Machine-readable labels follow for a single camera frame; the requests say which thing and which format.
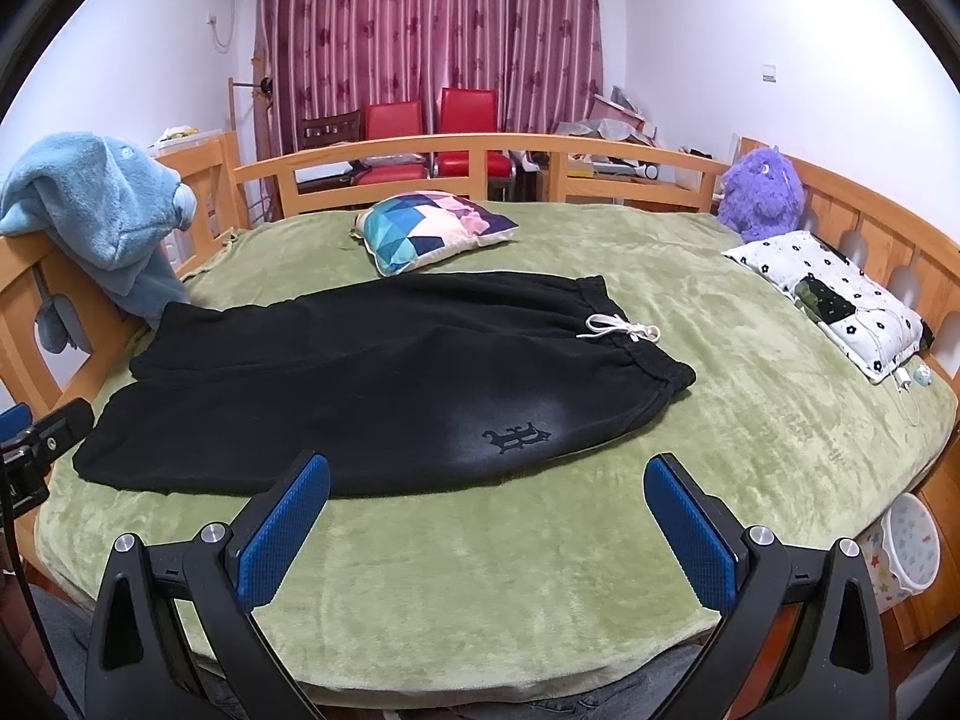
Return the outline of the black pants white side stripe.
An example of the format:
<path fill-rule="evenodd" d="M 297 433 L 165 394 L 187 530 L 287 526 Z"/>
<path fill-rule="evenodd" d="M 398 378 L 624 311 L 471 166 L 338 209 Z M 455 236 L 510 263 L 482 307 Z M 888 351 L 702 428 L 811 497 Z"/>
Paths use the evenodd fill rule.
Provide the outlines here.
<path fill-rule="evenodd" d="M 410 273 L 259 307 L 172 304 L 73 465 L 252 496 L 304 452 L 338 497 L 493 483 L 636 433 L 697 376 L 599 277 Z"/>

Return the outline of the white star-pattern bin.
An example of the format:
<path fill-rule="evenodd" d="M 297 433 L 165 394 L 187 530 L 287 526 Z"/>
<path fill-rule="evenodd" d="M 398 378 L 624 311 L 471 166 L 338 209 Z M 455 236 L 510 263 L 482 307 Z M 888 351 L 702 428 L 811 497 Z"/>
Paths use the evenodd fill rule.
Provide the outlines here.
<path fill-rule="evenodd" d="M 879 613 L 929 590 L 939 574 L 939 533 L 928 507 L 914 494 L 898 496 L 857 544 Z"/>

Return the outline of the light blue plush blanket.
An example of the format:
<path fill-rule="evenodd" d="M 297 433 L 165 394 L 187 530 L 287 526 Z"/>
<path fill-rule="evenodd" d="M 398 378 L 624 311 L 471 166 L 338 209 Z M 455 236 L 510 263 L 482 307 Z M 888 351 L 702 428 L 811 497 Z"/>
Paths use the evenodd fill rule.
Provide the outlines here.
<path fill-rule="evenodd" d="M 2 187 L 2 232 L 44 232 L 114 304 L 151 328 L 189 301 L 164 253 L 199 204 L 178 171 L 121 138 L 47 135 L 26 149 Z"/>

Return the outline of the green plush bed blanket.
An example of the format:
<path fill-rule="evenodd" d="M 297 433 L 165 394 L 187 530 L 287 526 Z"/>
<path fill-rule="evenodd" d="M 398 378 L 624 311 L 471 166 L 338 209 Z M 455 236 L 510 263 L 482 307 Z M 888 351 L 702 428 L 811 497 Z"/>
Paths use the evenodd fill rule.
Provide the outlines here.
<path fill-rule="evenodd" d="M 528 478 L 434 496 L 334 500 L 257 611 L 324 704 L 535 700 L 610 683 L 713 626 L 643 499 L 675 455 L 745 523 L 825 548 L 911 488 L 952 432 L 944 382 L 869 382 L 703 213 L 513 203 L 507 244 L 455 270 L 599 275 L 695 369 L 620 444 Z"/>

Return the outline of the white black-flower pillow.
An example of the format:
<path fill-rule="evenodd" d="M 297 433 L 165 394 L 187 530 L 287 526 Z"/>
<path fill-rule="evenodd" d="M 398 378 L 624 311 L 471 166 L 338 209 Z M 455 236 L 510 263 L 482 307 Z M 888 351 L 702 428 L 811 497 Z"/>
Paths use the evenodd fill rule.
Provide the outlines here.
<path fill-rule="evenodd" d="M 918 312 L 812 232 L 747 242 L 724 255 L 802 310 L 872 383 L 921 349 Z"/>

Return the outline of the colourful geometric pillow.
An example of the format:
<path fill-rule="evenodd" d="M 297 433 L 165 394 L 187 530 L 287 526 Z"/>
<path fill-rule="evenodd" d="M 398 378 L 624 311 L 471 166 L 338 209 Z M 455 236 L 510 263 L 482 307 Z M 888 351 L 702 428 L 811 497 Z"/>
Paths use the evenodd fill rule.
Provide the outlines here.
<path fill-rule="evenodd" d="M 352 238 L 380 277 L 395 277 L 455 255 L 511 241 L 519 224 L 484 206 L 436 190 L 405 192 L 355 216 Z"/>

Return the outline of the purple plush toy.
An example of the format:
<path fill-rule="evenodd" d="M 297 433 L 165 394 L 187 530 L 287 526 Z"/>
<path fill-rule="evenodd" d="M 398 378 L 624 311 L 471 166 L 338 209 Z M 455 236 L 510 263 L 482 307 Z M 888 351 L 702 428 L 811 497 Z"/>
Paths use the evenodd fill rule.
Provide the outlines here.
<path fill-rule="evenodd" d="M 743 242 L 781 236 L 799 226 L 804 188 L 793 161 L 773 146 L 754 149 L 721 176 L 718 220 Z"/>

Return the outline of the maroon striped curtain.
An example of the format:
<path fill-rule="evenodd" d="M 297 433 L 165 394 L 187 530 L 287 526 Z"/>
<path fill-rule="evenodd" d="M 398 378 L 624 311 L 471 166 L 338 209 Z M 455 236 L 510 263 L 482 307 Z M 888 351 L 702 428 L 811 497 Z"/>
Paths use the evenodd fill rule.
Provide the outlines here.
<path fill-rule="evenodd" d="M 272 96 L 257 148 L 302 148 L 302 122 L 418 101 L 438 127 L 448 88 L 491 89 L 508 132 L 550 132 L 604 86 L 601 0 L 257 0 Z"/>

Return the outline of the wooden bed frame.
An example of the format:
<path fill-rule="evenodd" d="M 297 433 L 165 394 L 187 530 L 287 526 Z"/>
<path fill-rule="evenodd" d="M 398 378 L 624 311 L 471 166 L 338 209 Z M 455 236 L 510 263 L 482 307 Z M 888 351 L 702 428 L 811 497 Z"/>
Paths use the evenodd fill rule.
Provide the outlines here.
<path fill-rule="evenodd" d="M 352 283 L 374 277 L 368 255 L 359 244 L 348 244 L 348 227 L 353 216 L 345 208 L 364 202 L 377 202 L 404 188 L 415 188 L 398 179 L 392 184 L 353 187 L 322 193 L 299 193 L 295 171 L 333 163 L 347 158 L 381 156 L 400 151 L 465 151 L 464 176 L 438 179 L 435 188 L 464 193 L 474 202 L 482 200 L 483 181 L 490 178 L 485 153 L 494 149 L 530 148 L 545 151 L 562 161 L 558 179 L 545 179 L 542 200 L 527 203 L 560 205 L 615 205 L 647 213 L 703 213 L 709 210 L 708 192 L 716 190 L 718 177 L 727 166 L 692 154 L 631 146 L 630 143 L 588 142 L 586 138 L 530 135 L 530 133 L 480 132 L 459 135 L 423 135 L 423 137 L 381 138 L 364 143 L 341 143 L 327 148 L 308 149 L 260 163 L 239 164 L 236 133 L 200 137 L 192 146 L 185 140 L 161 154 L 161 163 L 176 169 L 202 200 L 203 213 L 190 229 L 190 257 L 176 265 L 178 275 L 187 278 L 194 298 L 210 304 L 247 304 L 261 299 L 288 298 L 301 291 Z M 651 161 L 667 168 L 700 174 L 697 187 L 639 184 L 613 187 L 613 179 L 592 179 L 569 174 L 566 158 L 586 154 L 590 149 L 612 148 L 626 154 L 627 160 Z M 909 266 L 921 278 L 918 286 L 918 310 L 939 333 L 958 322 L 958 244 L 949 236 L 924 223 L 918 216 L 892 200 L 867 190 L 832 171 L 791 158 L 797 175 L 817 212 L 817 223 L 830 244 L 839 244 L 844 231 L 867 232 L 867 275 L 885 280 L 893 277 L 896 266 Z M 263 224 L 241 236 L 240 229 L 251 227 L 251 211 L 245 210 L 242 184 L 275 179 L 278 204 L 283 215 L 296 223 Z M 34 314 L 41 305 L 39 288 L 34 284 L 32 267 L 39 266 L 52 293 L 65 294 L 75 302 L 82 327 L 93 343 L 93 355 L 78 366 L 73 376 L 60 383 L 52 374 L 34 339 Z M 127 345 L 142 328 L 139 317 L 122 317 L 99 286 L 76 266 L 44 232 L 31 232 L 16 238 L 2 238 L 2 382 L 15 400 L 23 400 L 34 413 L 43 416 L 75 397 L 94 398 L 104 388 L 114 366 L 127 362 Z M 958 372 L 946 367 L 946 351 L 940 358 L 924 359 L 935 369 L 935 381 L 944 382 L 958 394 Z M 113 493 L 103 486 L 82 483 L 73 473 L 70 461 L 66 470 L 53 468 L 52 497 L 37 511 L 26 515 L 18 536 L 24 555 L 39 571 L 57 582 L 60 589 L 75 598 L 88 600 L 88 590 L 96 593 L 101 571 L 106 565 L 106 536 L 116 536 L 127 525 L 146 525 L 148 541 L 153 536 L 189 535 L 187 525 L 200 525 L 201 515 L 235 514 L 237 499 L 197 496 L 153 496 Z"/>

